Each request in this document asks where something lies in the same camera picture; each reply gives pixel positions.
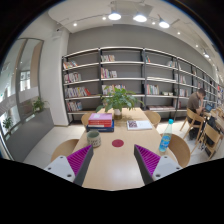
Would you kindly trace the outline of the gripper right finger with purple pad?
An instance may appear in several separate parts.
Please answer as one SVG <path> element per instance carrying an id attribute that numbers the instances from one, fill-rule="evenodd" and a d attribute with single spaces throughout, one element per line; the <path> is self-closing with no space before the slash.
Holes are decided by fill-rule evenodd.
<path id="1" fill-rule="evenodd" d="M 182 169 L 182 167 L 168 155 L 159 156 L 137 144 L 134 145 L 134 156 L 137 160 L 145 185 Z"/>

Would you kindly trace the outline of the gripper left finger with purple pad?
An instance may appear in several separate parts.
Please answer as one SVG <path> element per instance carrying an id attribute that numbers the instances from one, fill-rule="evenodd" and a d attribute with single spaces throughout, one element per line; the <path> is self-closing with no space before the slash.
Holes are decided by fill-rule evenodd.
<path id="1" fill-rule="evenodd" d="M 59 155 L 45 168 L 45 171 L 81 186 L 92 156 L 93 146 L 88 145 L 69 156 Z"/>

